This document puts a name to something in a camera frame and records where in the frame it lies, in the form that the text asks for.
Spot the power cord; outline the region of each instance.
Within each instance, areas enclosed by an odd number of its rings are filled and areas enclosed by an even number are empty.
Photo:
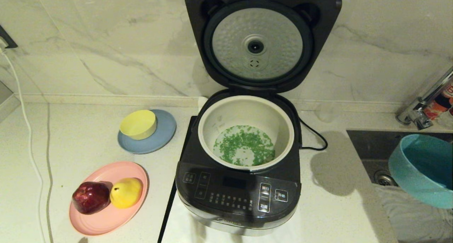
[[[28,138],[28,145],[29,145],[29,158],[30,158],[30,162],[33,166],[33,169],[34,169],[34,172],[36,173],[36,176],[38,177],[38,180],[39,180],[39,195],[38,195],[38,199],[36,201],[36,206],[37,206],[37,211],[38,211],[38,223],[39,223],[39,229],[41,230],[41,241],[42,242],[46,242],[45,238],[44,238],[44,231],[42,230],[42,224],[41,224],[41,195],[42,195],[42,177],[41,177],[41,174],[38,170],[38,166],[36,166],[36,162],[33,158],[33,152],[32,152],[32,136],[33,136],[33,131],[32,131],[32,128],[31,128],[31,125],[30,125],[30,122],[28,120],[28,117],[27,117],[27,113],[25,112],[25,104],[24,104],[24,100],[22,98],[22,90],[21,90],[21,84],[19,82],[19,78],[17,77],[17,73],[16,73],[16,69],[14,68],[13,66],[13,63],[11,62],[10,58],[6,55],[6,50],[5,48],[8,46],[8,44],[0,37],[0,53],[5,56],[6,58],[6,61],[8,61],[8,63],[10,64],[11,66],[11,69],[13,71],[13,75],[14,77],[16,78],[16,83],[17,83],[17,90],[18,90],[18,93],[19,93],[19,100],[21,101],[21,107],[22,107],[22,114],[24,115],[24,119],[25,119],[25,123],[27,124],[27,128],[29,130],[29,138]]]
[[[325,146],[321,147],[321,148],[317,148],[317,147],[311,147],[311,146],[302,146],[302,139],[300,140],[301,144],[300,144],[300,148],[299,149],[311,149],[311,150],[316,150],[316,151],[323,151],[327,148],[327,146],[329,145],[327,143],[327,140],[319,133],[319,132],[316,132],[312,127],[308,126],[304,121],[302,121],[302,119],[299,117],[299,120],[301,122],[301,124],[303,124],[305,127],[307,127],[309,130],[311,130],[312,132],[314,132],[316,135],[318,135],[322,141],[324,141],[325,143]]]

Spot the white cable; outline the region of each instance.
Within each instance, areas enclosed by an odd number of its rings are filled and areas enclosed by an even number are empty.
[[[32,129],[31,129],[30,122],[29,122],[28,117],[27,117],[27,113],[25,112],[25,104],[24,104],[24,100],[22,99],[21,84],[19,82],[19,78],[17,77],[16,69],[14,69],[13,63],[11,63],[10,58],[8,58],[8,56],[6,55],[5,49],[3,49],[3,47],[0,47],[0,49],[1,49],[2,55],[5,56],[6,61],[8,61],[8,63],[10,64],[11,69],[13,70],[14,77],[16,78],[17,89],[18,89],[18,92],[19,92],[19,100],[21,101],[22,114],[24,114],[25,123],[27,124],[27,128],[29,130],[29,139],[28,139],[29,140],[29,158],[30,158],[31,164],[33,165],[34,172],[36,173],[36,175],[37,175],[37,177],[39,179],[39,195],[38,195],[38,199],[36,201],[36,206],[37,206],[37,210],[38,210],[38,223],[39,223],[39,229],[41,230],[41,241],[45,243],[46,240],[44,238],[44,231],[42,230],[41,212],[40,212],[41,211],[41,195],[42,195],[42,177],[41,177],[41,174],[40,174],[40,172],[38,170],[38,167],[36,166],[36,162],[35,162],[35,160],[33,158],[33,152],[32,152],[32,136],[33,136],[33,132],[32,132]]]

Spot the yellow bowl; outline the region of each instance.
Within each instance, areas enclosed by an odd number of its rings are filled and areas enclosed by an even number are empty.
[[[157,127],[156,115],[149,110],[138,110],[123,119],[120,131],[134,140],[151,136]]]

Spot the bowl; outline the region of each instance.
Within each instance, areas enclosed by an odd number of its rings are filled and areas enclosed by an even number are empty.
[[[200,119],[198,134],[202,148],[216,162],[251,172],[277,164],[294,142],[293,124],[286,112],[266,99],[248,95],[212,104]],[[250,159],[252,165],[243,164]]]
[[[453,146],[428,135],[402,138],[389,158],[393,179],[421,202],[440,209],[453,208]]]
[[[151,136],[157,128],[156,115],[149,110],[138,110],[123,119],[120,131],[134,140]]]

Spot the baseboard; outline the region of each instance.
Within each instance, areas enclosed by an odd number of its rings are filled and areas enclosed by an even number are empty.
[[[0,122],[5,120],[18,106],[21,105],[21,102],[14,96],[9,96],[3,103],[0,104]]]
[[[23,94],[26,103],[100,104],[132,106],[197,107],[199,97],[87,95],[87,94]],[[403,103],[290,100],[297,110],[314,111],[322,104],[335,106],[335,111],[395,113]]]

